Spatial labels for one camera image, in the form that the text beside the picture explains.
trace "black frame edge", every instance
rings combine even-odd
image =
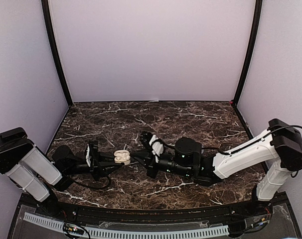
[[[48,40],[49,40],[49,44],[50,44],[50,48],[51,48],[52,57],[55,62],[56,70],[58,73],[58,77],[59,77],[59,81],[60,81],[63,93],[65,95],[68,106],[70,107],[70,106],[72,106],[73,102],[71,99],[71,95],[70,95],[70,92],[68,89],[68,85],[67,85],[66,78],[65,78],[65,75],[62,70],[62,65],[60,62],[59,54],[58,54],[58,48],[57,48],[57,44],[56,44],[56,40],[55,40],[55,35],[53,32],[48,0],[41,0],[41,4],[42,4],[43,17],[44,17],[45,24],[46,24],[47,35],[48,35]]]
[[[234,104],[234,102],[231,102],[231,106],[233,107],[234,112],[235,112],[236,115],[237,115],[237,118],[239,118],[239,120],[240,120],[240,122],[241,122],[241,125],[243,126],[243,128],[244,128],[244,130],[245,130],[245,132],[246,132],[246,134],[247,134],[247,137],[248,137],[249,139],[254,138],[254,136],[253,136],[253,134],[252,134],[250,128],[248,127],[247,123],[245,122],[245,120],[244,120],[244,118],[243,118],[241,112],[240,112],[239,109],[237,108],[237,105]],[[262,162],[261,165],[262,165],[262,167],[263,167],[265,173],[267,173],[267,172],[269,171],[269,168],[268,168],[266,162]]]
[[[261,17],[261,12],[262,12],[262,3],[263,3],[263,0],[256,0],[256,3],[255,3],[252,29],[251,29],[249,43],[247,46],[246,56],[245,56],[240,80],[237,85],[236,93],[235,93],[234,99],[232,100],[233,103],[235,103],[236,105],[238,104],[238,102],[240,100],[240,97],[241,97],[241,94],[242,94],[242,91],[244,88],[245,80],[247,77],[247,73],[250,68],[253,50],[254,50],[255,41],[256,41],[256,36],[257,36],[257,31],[258,31],[259,23],[260,23],[260,17]]]

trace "white cable tray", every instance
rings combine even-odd
[[[63,222],[25,213],[25,221],[63,233]],[[229,235],[228,226],[175,232],[127,232],[85,227],[92,239],[204,239]]]

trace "dark marble surface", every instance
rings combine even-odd
[[[112,102],[76,103],[70,109],[48,152],[63,144],[83,156],[89,140],[99,142],[100,151],[142,149],[143,130],[174,144],[182,136],[204,146],[230,149],[248,138],[228,102]],[[155,179],[135,161],[110,175],[106,190],[93,191],[73,184],[57,192],[62,202],[116,209],[186,209],[249,200],[253,187],[264,177],[261,165],[242,170],[211,187],[201,187],[186,177],[159,172]],[[92,186],[91,175],[73,177]]]

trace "white wall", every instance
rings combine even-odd
[[[302,0],[263,1],[239,109],[254,135],[279,118],[302,125]],[[302,231],[302,171],[283,186]]]
[[[233,99],[254,0],[51,0],[74,101]]]
[[[0,132],[21,126],[45,151],[66,111],[41,1],[0,0]],[[7,238],[19,198],[0,174],[0,239]]]

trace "black metal pole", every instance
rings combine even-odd
[[[240,100],[240,97],[241,97],[241,94],[242,94],[242,91],[244,88],[245,80],[247,77],[247,73],[249,71],[249,67],[250,67],[250,63],[251,63],[251,59],[252,59],[252,55],[253,55],[253,50],[254,50],[254,45],[255,45],[255,41],[256,41],[257,31],[258,31],[258,27],[259,27],[260,17],[261,17],[262,2],[263,2],[263,0],[256,0],[256,3],[255,3],[254,17],[253,17],[249,44],[247,47],[246,56],[245,56],[244,65],[243,65],[242,73],[240,76],[239,84],[237,86],[234,99],[232,100],[232,102],[235,105],[237,105]]]
[[[63,90],[63,93],[65,95],[66,101],[68,103],[68,106],[72,106],[73,102],[71,99],[71,95],[67,86],[66,78],[62,70],[59,54],[58,54],[58,48],[55,40],[55,35],[53,32],[53,27],[52,27],[52,22],[51,22],[51,17],[50,17],[50,11],[49,11],[49,3],[48,0],[41,0],[42,3],[42,11],[43,11],[43,16],[45,19],[45,24],[46,24],[46,29],[47,29],[47,34],[48,34],[48,39],[49,39],[49,44],[51,48],[51,53],[53,60],[56,65],[59,81]]]

